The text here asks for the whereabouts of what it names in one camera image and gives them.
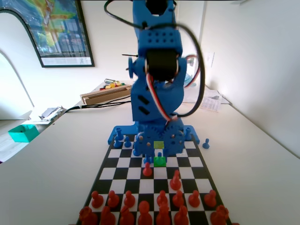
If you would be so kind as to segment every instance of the red and white wire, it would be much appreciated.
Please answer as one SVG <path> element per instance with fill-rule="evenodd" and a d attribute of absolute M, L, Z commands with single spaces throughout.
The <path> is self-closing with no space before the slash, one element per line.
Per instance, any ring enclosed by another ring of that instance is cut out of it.
<path fill-rule="evenodd" d="M 147 85 L 148 85 L 148 87 L 149 87 L 149 91 L 150 91 L 150 94 L 151 94 L 151 96 L 152 96 L 152 98 L 153 98 L 153 101 L 154 101 L 154 103 L 155 103 L 155 105 L 156 105 L 158 111 L 159 111 L 160 114 L 163 116 L 163 118 L 164 118 L 166 121 L 172 121 L 172 120 L 177 119 L 177 115 L 174 115 L 174 116 L 170 117 L 170 116 L 164 111 L 164 109 L 162 108 L 161 103 L 160 103 L 160 101 L 159 101 L 159 99 L 158 99 L 158 96 L 157 96 L 157 94 L 156 94 L 156 92 L 155 92 L 155 90 L 154 90 L 154 87 L 153 87 L 153 78 L 152 78 L 152 76 L 151 76 L 149 73 L 147 73 L 147 75 L 146 75 L 146 82 L 147 82 Z"/>
<path fill-rule="evenodd" d="M 187 56 L 186 56 L 186 60 L 188 60 L 188 59 L 190 59 L 190 58 L 197 58 L 197 56 L 196 56 L 196 55 L 187 55 Z M 190 81 L 190 83 L 188 83 L 184 88 L 188 88 L 192 83 L 194 83 L 195 80 L 197 79 L 199 73 L 200 73 L 200 67 L 198 66 L 198 69 L 197 69 L 197 71 L 196 71 L 195 76 L 194 76 L 193 79 Z"/>

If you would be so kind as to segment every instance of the floor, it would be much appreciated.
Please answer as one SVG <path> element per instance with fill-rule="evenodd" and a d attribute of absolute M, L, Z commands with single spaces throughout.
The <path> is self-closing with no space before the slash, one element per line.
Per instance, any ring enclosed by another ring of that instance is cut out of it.
<path fill-rule="evenodd" d="M 0 161 L 5 162 L 12 155 L 18 153 L 22 148 L 24 148 L 28 143 L 14 142 L 14 140 L 9 136 L 8 131 L 15 128 L 25 120 L 0 120 Z"/>

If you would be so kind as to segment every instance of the green square marker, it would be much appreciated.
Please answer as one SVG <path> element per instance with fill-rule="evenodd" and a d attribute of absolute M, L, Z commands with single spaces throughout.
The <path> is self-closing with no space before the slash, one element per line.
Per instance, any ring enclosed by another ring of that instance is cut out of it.
<path fill-rule="evenodd" d="M 165 145 L 163 141 L 154 141 L 154 148 L 155 149 L 164 149 Z"/>
<path fill-rule="evenodd" d="M 165 157 L 154 157 L 154 167 L 166 167 Z"/>

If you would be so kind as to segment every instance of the blue pawn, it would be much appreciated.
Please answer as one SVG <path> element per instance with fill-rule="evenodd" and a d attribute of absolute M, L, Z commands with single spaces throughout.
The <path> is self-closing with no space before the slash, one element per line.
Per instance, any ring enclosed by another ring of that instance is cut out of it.
<path fill-rule="evenodd" d="M 189 128 L 189 127 L 186 129 L 186 135 L 184 136 L 184 140 L 185 141 L 191 141 L 192 140 L 191 128 Z"/>
<path fill-rule="evenodd" d="M 121 128 L 117 128 L 116 129 L 116 132 L 117 132 L 117 139 L 119 140 L 119 141 L 121 141 L 121 140 L 123 140 L 123 134 L 121 133 Z"/>
<path fill-rule="evenodd" d="M 146 158 L 144 158 L 144 163 L 145 163 L 145 164 L 146 164 L 146 163 L 151 164 L 151 159 L 150 159 L 150 157 L 149 157 L 148 155 L 146 155 Z"/>
<path fill-rule="evenodd" d="M 208 138 L 205 139 L 205 143 L 203 143 L 202 147 L 204 147 L 205 149 L 209 149 L 210 145 L 208 144 L 210 140 Z"/>
<path fill-rule="evenodd" d="M 119 142 L 119 140 L 117 139 L 117 136 L 115 136 L 114 140 L 115 140 L 115 143 L 113 144 L 113 146 L 115 148 L 119 148 L 122 146 L 122 142 Z"/>
<path fill-rule="evenodd" d="M 126 148 L 131 147 L 131 142 L 130 142 L 128 136 L 125 137 L 125 143 L 124 143 L 124 146 L 125 146 Z"/>

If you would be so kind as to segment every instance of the poster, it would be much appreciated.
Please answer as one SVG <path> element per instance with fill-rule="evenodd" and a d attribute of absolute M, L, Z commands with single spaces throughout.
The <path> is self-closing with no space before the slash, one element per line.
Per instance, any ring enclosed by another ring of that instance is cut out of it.
<path fill-rule="evenodd" d="M 78 0 L 0 0 L 25 26 L 42 67 L 93 67 Z"/>

